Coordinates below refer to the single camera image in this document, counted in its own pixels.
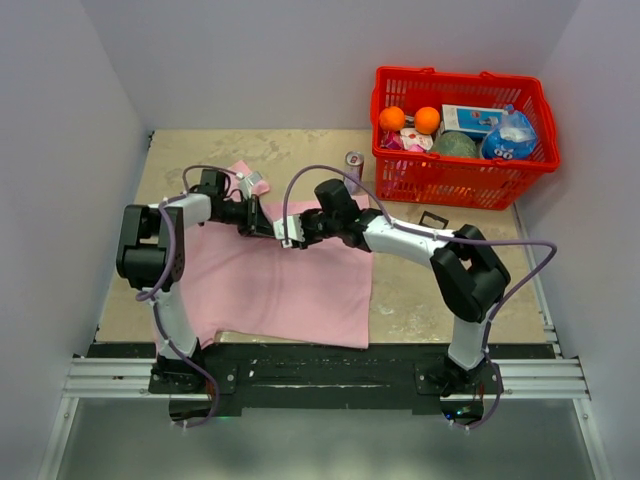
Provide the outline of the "pink garment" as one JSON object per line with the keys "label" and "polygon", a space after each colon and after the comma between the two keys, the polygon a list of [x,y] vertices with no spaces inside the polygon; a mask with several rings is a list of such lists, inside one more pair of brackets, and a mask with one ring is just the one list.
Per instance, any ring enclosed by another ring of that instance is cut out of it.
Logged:
{"label": "pink garment", "polygon": [[366,348],[374,259],[325,240],[306,250],[242,237],[231,225],[186,229],[177,283],[193,332],[204,346],[220,332]]}

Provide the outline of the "orange fruit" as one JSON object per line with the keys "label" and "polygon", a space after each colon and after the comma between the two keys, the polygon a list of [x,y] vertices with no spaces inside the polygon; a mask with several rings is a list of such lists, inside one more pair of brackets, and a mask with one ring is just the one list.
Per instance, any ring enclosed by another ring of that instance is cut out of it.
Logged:
{"label": "orange fruit", "polygon": [[414,128],[424,135],[431,135],[436,132],[440,122],[440,113],[433,107],[422,107],[414,115]]}
{"label": "orange fruit", "polygon": [[398,106],[386,107],[379,113],[378,124],[385,132],[398,132],[405,127],[405,113]]}

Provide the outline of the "left orange fruit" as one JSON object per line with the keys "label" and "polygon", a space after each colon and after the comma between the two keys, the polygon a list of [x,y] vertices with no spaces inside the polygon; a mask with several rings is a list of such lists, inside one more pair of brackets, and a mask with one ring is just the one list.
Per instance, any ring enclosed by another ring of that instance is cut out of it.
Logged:
{"label": "left orange fruit", "polygon": [[398,106],[386,107],[379,113],[378,124],[385,132],[398,132],[405,127],[405,113]]}

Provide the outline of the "right orange fruit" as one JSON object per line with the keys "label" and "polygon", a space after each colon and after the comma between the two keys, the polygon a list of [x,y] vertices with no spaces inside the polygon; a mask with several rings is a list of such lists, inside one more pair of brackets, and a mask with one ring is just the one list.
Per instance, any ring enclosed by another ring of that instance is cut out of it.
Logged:
{"label": "right orange fruit", "polygon": [[440,122],[440,113],[433,107],[422,107],[414,115],[414,128],[424,135],[431,135],[436,132]]}

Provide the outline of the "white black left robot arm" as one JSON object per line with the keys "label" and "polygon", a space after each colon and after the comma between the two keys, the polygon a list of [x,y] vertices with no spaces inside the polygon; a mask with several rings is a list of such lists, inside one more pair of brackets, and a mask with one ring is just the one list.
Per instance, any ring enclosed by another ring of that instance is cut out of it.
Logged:
{"label": "white black left robot arm", "polygon": [[268,188],[253,171],[199,166],[200,180],[158,204],[125,207],[116,270],[150,306],[156,334],[153,382],[171,393],[216,394],[200,340],[188,320],[180,282],[186,269],[185,233],[207,222],[234,225],[244,237],[271,238],[259,196]]}

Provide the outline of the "red plastic shopping basket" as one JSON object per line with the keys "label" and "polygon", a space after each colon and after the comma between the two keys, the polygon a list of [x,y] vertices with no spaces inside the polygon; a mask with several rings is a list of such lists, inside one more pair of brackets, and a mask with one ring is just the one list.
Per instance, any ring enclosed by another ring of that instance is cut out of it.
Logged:
{"label": "red plastic shopping basket", "polygon": [[561,164],[534,77],[383,66],[370,120],[376,193],[388,201],[503,210]]}

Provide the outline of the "small black square frame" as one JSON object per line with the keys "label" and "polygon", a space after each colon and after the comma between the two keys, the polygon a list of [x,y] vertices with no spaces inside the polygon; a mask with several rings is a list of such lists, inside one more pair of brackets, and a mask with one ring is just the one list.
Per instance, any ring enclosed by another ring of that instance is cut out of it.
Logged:
{"label": "small black square frame", "polygon": [[425,210],[419,220],[419,225],[432,229],[445,229],[449,224],[449,220],[436,215],[435,213]]}

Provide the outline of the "aluminium rail frame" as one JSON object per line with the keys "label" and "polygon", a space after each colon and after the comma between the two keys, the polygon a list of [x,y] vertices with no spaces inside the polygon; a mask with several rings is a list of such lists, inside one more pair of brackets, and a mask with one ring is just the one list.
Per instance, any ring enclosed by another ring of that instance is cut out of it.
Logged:
{"label": "aluminium rail frame", "polygon": [[366,350],[224,333],[219,415],[185,429],[201,394],[160,386],[148,309],[114,280],[98,332],[76,356],[43,479],[609,479],[580,358],[561,345],[539,280],[503,309],[492,357],[504,391],[440,398],[426,371],[450,324],[427,281],[376,263]]}

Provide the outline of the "green melon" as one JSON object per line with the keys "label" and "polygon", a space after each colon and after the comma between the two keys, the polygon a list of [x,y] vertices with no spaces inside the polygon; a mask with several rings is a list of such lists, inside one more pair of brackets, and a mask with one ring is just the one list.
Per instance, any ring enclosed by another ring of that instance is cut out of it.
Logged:
{"label": "green melon", "polygon": [[477,158],[478,147],[468,135],[458,131],[439,134],[434,140],[431,153],[459,158]]}

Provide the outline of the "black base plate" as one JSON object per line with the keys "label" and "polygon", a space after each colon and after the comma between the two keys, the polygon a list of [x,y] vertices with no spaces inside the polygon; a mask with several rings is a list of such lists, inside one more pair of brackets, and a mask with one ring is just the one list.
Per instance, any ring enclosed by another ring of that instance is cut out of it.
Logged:
{"label": "black base plate", "polygon": [[[233,344],[204,350],[206,370],[216,380],[221,416],[238,416],[245,408],[378,409],[436,414],[447,397],[425,374],[446,356],[443,345],[375,344],[351,350],[309,344]],[[92,360],[148,360],[145,386],[156,395],[179,394],[153,382],[155,347],[150,343],[101,343],[90,347]],[[492,370],[484,367],[462,395],[494,393]]]}

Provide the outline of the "blue plastic bag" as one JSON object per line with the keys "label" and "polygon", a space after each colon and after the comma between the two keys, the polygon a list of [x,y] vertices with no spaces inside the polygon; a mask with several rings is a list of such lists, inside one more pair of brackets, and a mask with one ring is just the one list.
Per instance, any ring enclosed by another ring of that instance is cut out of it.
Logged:
{"label": "blue plastic bag", "polygon": [[508,105],[482,140],[479,151],[484,159],[525,160],[537,143],[537,133],[528,117],[513,105]]}

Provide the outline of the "pink white snack packet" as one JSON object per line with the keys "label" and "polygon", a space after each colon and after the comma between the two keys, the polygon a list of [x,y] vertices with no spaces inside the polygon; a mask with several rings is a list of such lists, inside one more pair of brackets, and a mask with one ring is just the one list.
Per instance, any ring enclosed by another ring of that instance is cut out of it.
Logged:
{"label": "pink white snack packet", "polygon": [[431,135],[421,134],[414,128],[386,132],[381,142],[381,146],[385,149],[415,153],[428,153],[433,144],[434,140]]}

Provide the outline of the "white blue carton box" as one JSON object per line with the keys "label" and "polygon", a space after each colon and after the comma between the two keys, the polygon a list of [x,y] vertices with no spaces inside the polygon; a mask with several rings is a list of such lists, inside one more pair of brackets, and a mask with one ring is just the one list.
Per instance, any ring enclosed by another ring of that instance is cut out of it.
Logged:
{"label": "white blue carton box", "polygon": [[482,140],[506,114],[504,109],[443,104],[438,134],[458,132]]}

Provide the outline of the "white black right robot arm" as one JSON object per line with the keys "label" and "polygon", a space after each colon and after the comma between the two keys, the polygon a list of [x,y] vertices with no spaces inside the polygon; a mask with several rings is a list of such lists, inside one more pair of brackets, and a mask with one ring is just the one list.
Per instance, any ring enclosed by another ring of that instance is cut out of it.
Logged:
{"label": "white black right robot arm", "polygon": [[429,268],[454,325],[446,356],[425,377],[444,397],[469,392],[487,363],[490,313],[511,281],[481,232],[472,225],[457,231],[433,229],[361,207],[337,179],[322,182],[314,193],[317,208],[287,217],[290,244],[305,249],[338,238],[350,248]]}

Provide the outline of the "red soda can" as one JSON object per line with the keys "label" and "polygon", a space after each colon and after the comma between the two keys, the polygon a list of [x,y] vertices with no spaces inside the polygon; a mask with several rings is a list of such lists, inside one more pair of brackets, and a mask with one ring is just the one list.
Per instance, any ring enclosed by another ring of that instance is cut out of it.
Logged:
{"label": "red soda can", "polygon": [[350,151],[345,155],[345,168],[343,183],[347,191],[354,195],[360,186],[358,182],[362,178],[364,167],[364,155],[358,151]]}

